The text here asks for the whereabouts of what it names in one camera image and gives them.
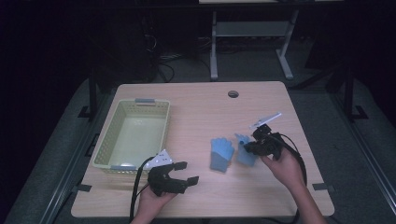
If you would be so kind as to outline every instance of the metal frame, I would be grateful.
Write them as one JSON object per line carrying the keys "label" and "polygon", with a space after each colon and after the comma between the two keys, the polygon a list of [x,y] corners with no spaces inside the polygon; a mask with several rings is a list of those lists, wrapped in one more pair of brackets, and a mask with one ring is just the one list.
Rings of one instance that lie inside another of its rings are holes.
{"label": "metal frame", "polygon": [[288,49],[291,35],[293,34],[295,22],[297,21],[299,10],[293,10],[290,21],[217,21],[217,12],[213,12],[212,21],[212,50],[210,52],[210,80],[216,81],[219,78],[218,60],[216,56],[217,36],[284,36],[285,42],[281,49],[276,50],[283,73],[286,79],[293,79],[286,51]]}

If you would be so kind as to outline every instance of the wooden table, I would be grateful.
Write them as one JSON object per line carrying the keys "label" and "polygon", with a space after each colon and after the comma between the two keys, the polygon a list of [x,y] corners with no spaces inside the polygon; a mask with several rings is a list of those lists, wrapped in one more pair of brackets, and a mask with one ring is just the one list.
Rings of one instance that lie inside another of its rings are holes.
{"label": "wooden table", "polygon": [[[229,91],[239,96],[231,98]],[[249,125],[258,118],[280,111],[271,121],[273,132],[290,137],[305,161],[308,188],[324,216],[334,212],[327,190],[314,190],[323,183],[304,131],[287,90],[281,82],[209,82],[179,84],[121,85],[111,105],[103,130],[109,124],[117,102],[128,98],[165,99],[171,103],[166,149],[175,161],[187,161],[173,178],[200,176],[196,186],[178,195],[165,206],[159,217],[286,217],[294,216],[296,205],[288,190],[259,160],[246,167],[235,160],[235,133],[251,135]],[[101,132],[98,142],[104,137]],[[225,137],[235,153],[226,174],[209,169],[210,140]],[[92,166],[82,180],[92,186],[79,191],[72,207],[75,217],[128,217],[134,176],[110,175]]]}

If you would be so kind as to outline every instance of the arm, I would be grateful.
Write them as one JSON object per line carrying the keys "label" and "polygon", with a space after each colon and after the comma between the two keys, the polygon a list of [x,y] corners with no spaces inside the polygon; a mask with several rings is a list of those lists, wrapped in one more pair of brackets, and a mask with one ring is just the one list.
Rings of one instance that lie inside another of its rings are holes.
{"label": "arm", "polygon": [[149,224],[177,194],[164,193],[161,197],[152,192],[150,187],[140,194],[139,207],[131,224]]}
{"label": "arm", "polygon": [[277,161],[268,157],[261,157],[261,159],[273,172],[276,179],[290,191],[299,208],[303,223],[327,223],[305,186],[300,164],[287,149],[282,149],[282,154]]}

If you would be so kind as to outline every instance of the blue cloth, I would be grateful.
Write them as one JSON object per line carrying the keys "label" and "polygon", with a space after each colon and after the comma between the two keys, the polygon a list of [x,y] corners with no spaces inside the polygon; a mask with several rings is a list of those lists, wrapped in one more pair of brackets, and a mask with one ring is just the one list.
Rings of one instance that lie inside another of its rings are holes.
{"label": "blue cloth", "polygon": [[212,151],[210,169],[225,173],[233,157],[233,146],[226,138],[215,138],[210,141]]}
{"label": "blue cloth", "polygon": [[244,148],[244,144],[249,142],[249,137],[239,133],[236,133],[235,136],[238,139],[238,156],[236,160],[247,166],[254,166],[254,162],[258,156],[248,153]]}

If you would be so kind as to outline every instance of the table leg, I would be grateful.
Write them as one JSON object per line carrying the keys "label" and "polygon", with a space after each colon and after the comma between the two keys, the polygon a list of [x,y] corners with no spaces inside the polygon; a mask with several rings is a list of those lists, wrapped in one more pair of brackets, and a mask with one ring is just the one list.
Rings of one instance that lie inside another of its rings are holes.
{"label": "table leg", "polygon": [[286,60],[286,50],[288,49],[289,42],[291,39],[291,35],[293,34],[294,25],[297,21],[299,10],[294,10],[291,15],[291,19],[289,22],[288,30],[285,35],[285,43],[283,44],[281,49],[276,50],[276,56],[279,59],[280,65],[282,66],[283,73],[285,74],[286,79],[293,79],[293,74],[290,70],[288,61]]}

